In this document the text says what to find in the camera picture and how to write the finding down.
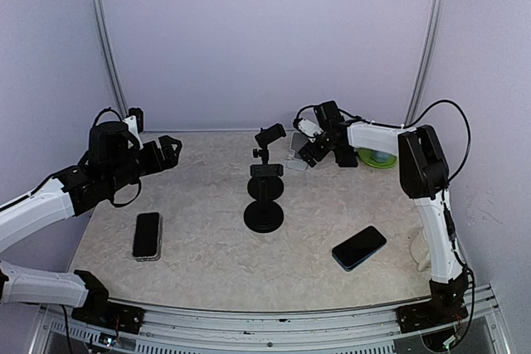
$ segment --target black smartphone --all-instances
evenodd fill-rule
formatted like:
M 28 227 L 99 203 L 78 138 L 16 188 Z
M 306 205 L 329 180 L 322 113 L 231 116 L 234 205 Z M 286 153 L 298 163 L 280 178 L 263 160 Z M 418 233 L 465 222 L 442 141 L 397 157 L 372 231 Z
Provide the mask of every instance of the black smartphone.
M 159 213 L 140 213 L 136 217 L 133 257 L 137 261 L 160 259 L 163 219 Z
M 385 237 L 369 226 L 333 248 L 332 256 L 346 271 L 352 271 L 386 243 Z

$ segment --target table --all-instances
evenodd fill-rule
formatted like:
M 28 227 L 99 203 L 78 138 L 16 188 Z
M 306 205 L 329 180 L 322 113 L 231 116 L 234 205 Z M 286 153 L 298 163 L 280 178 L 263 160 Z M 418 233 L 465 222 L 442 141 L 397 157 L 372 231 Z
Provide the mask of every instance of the table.
M 144 134 L 144 142 L 160 134 Z M 183 142 L 179 165 L 143 179 L 131 205 L 98 205 L 71 269 L 92 272 L 112 298 L 176 308 L 246 312 L 353 308 L 427 296 L 429 271 L 409 253 L 420 216 L 400 188 L 397 167 L 339 168 L 333 156 L 305 172 L 285 168 L 278 200 L 285 221 L 260 235 L 247 229 L 246 185 L 254 133 L 171 133 Z M 285 163 L 290 140 L 270 145 Z M 133 197 L 126 187 L 117 201 Z M 131 255 L 136 216 L 163 216 L 162 257 Z M 331 249 L 367 225 L 387 244 L 352 272 Z

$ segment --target marble table surface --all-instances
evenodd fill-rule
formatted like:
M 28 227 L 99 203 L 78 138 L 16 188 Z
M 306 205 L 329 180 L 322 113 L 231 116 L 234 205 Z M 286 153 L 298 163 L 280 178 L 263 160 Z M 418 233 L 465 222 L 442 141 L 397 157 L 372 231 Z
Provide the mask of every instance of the marble table surface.
M 145 134 L 149 141 L 160 134 Z M 261 235 L 247 229 L 246 186 L 256 163 L 254 133 L 171 133 L 183 142 L 179 165 L 143 179 L 140 197 L 114 209 L 98 205 L 71 269 L 92 272 L 112 298 L 177 308 L 306 311 L 390 303 L 429 294 L 430 272 L 409 253 L 420 216 L 403 194 L 398 169 L 339 168 L 329 155 L 305 172 L 285 168 L 278 200 L 285 221 Z M 270 146 L 285 163 L 290 140 Z M 117 196 L 124 201 L 136 187 Z M 136 216 L 163 216 L 162 257 L 137 262 L 131 251 Z M 331 249 L 368 225 L 387 244 L 352 272 Z

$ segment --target green plate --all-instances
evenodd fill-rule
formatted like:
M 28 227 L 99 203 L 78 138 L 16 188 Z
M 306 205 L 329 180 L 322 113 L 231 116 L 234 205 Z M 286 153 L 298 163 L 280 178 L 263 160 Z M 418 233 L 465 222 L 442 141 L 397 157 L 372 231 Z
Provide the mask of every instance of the green plate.
M 374 159 L 371 158 L 372 154 L 373 151 L 370 149 L 358 148 L 358 155 L 360 159 L 369 166 L 376 167 L 378 169 L 389 169 L 390 167 L 395 166 L 395 163 L 397 163 L 397 157 L 393 156 L 391 156 L 385 162 L 376 162 Z

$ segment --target black phone holder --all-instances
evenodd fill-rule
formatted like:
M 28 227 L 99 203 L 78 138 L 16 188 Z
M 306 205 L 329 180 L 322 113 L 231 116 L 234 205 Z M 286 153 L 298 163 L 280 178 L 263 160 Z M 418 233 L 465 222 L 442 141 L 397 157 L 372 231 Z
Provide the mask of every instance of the black phone holder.
M 280 179 L 284 168 L 280 164 L 269 164 L 267 146 L 279 138 L 285 137 L 284 127 L 275 124 L 255 136 L 260 148 L 253 149 L 254 158 L 261 158 L 261 164 L 251 165 L 251 180 L 247 191 L 255 200 L 245 209 L 243 220 L 254 232 L 262 234 L 278 229 L 284 221 L 284 212 L 276 199 L 284 192 L 284 183 Z

